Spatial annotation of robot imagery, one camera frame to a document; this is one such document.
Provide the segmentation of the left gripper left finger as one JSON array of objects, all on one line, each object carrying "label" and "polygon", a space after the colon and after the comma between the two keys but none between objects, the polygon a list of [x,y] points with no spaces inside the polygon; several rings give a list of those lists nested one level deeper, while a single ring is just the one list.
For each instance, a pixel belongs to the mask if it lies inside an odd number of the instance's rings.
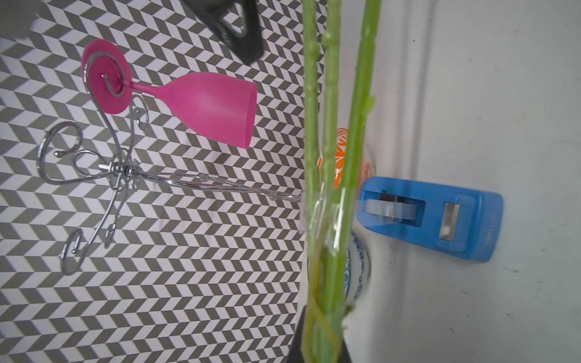
[{"label": "left gripper left finger", "polygon": [[295,328],[293,340],[290,345],[289,352],[285,358],[285,363],[304,363],[304,357],[301,351],[302,335],[304,328],[306,308],[301,311],[300,318]]}]

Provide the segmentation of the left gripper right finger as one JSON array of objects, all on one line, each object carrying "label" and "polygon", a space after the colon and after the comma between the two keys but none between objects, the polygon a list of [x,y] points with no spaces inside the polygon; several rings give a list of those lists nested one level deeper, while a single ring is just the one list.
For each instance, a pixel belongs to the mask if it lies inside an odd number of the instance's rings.
[{"label": "left gripper right finger", "polygon": [[350,357],[350,353],[347,348],[345,339],[342,339],[342,347],[339,358],[337,359],[337,363],[352,363],[352,359]]}]

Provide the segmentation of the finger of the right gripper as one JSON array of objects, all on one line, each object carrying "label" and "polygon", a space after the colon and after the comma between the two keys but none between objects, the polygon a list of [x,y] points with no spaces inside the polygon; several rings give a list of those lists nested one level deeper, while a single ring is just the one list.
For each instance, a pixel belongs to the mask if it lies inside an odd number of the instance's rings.
[{"label": "finger of the right gripper", "polygon": [[182,0],[181,3],[243,64],[251,65],[263,56],[257,1]]}]

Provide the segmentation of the blue tape dispenser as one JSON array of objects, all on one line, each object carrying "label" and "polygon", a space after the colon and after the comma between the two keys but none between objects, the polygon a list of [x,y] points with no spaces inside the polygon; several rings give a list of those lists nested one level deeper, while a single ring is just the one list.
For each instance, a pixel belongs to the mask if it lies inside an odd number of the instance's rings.
[{"label": "blue tape dispenser", "polygon": [[485,263],[499,239],[503,212],[498,193],[373,177],[361,187],[357,219],[375,233]]}]

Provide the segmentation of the pink plastic wine glass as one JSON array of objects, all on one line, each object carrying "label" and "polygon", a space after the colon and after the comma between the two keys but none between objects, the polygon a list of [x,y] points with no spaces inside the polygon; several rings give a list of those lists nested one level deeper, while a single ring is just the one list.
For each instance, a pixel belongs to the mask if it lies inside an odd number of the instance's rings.
[{"label": "pink plastic wine glass", "polygon": [[257,113],[257,85],[223,74],[186,74],[164,86],[133,81],[130,65],[113,43],[97,39],[82,58],[87,92],[106,114],[130,106],[135,92],[154,96],[200,136],[237,148],[251,146]]}]

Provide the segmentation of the blue patterned bowl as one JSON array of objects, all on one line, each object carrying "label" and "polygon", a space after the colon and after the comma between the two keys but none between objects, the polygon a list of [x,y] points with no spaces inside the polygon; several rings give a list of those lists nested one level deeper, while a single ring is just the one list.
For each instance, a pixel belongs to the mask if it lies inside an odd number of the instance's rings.
[{"label": "blue patterned bowl", "polygon": [[355,306],[356,302],[366,291],[371,262],[364,241],[355,231],[351,231],[346,265],[344,269],[344,295],[348,306]]}]

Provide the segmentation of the chrome glass holder stand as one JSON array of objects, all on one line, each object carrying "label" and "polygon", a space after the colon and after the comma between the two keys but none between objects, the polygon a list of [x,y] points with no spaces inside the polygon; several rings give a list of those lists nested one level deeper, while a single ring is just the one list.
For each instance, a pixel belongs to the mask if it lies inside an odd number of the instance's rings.
[{"label": "chrome glass holder stand", "polygon": [[[36,156],[36,169],[38,170],[39,176],[44,182],[50,185],[72,185],[75,183],[89,182],[105,178],[109,183],[110,189],[113,191],[113,195],[104,212],[104,216],[101,218],[101,222],[99,222],[93,235],[87,242],[87,245],[84,247],[80,246],[83,238],[83,230],[80,228],[74,229],[67,238],[59,255],[60,268],[63,274],[71,276],[80,270],[83,262],[89,255],[89,251],[98,237],[99,232],[104,229],[104,224],[110,216],[111,211],[116,210],[113,222],[105,229],[105,235],[103,238],[104,246],[109,247],[111,245],[114,233],[117,229],[120,210],[123,208],[123,205],[130,196],[129,190],[131,188],[134,190],[138,189],[139,183],[142,180],[154,182],[159,185],[167,185],[169,187],[184,188],[194,191],[257,194],[263,195],[273,201],[301,202],[301,197],[297,195],[266,190],[263,188],[251,188],[244,186],[241,183],[199,172],[182,173],[180,175],[176,173],[164,174],[145,172],[138,165],[138,162],[132,158],[132,154],[135,146],[135,128],[139,127],[144,130],[150,124],[148,107],[136,107],[135,100],[141,102],[145,101],[141,95],[130,96],[130,101],[126,106],[130,110],[130,144],[128,148],[122,148],[111,122],[107,119],[107,114],[104,111],[102,103],[97,100],[97,93],[94,91],[89,81],[90,74],[103,69],[103,66],[97,65],[98,60],[103,57],[114,63],[114,68],[119,72],[120,83],[122,84],[121,90],[116,91],[109,83],[110,77],[105,73],[100,74],[101,79],[106,84],[107,92],[114,98],[121,98],[127,92],[129,86],[127,86],[126,82],[129,74],[123,70],[123,62],[120,61],[112,51],[94,51],[89,55],[86,63],[83,65],[83,82],[87,93],[98,108],[98,113],[100,113],[106,127],[113,136],[117,151],[109,160],[107,160],[97,151],[83,149],[83,130],[75,122],[63,121],[47,131],[45,138],[42,139],[39,144]],[[74,130],[76,140],[72,147],[63,150],[56,150],[53,154],[58,159],[70,155],[72,167],[78,177],[71,180],[56,180],[51,178],[47,173],[46,157],[49,154],[49,147],[53,142],[53,139],[65,129]]]}]

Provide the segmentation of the orange patterned bowl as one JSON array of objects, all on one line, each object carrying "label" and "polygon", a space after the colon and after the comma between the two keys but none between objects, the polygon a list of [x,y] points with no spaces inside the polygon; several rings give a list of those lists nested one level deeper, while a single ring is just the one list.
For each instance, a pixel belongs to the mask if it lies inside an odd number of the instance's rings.
[{"label": "orange patterned bowl", "polygon": [[[334,186],[337,188],[340,185],[343,168],[346,157],[346,144],[348,138],[348,128],[340,127],[337,129],[337,147],[335,152],[335,172],[334,172]],[[369,178],[375,176],[375,166],[370,157],[368,148],[363,147],[363,152],[361,154],[360,171],[357,183],[357,194],[359,195],[362,189],[362,185]]]}]

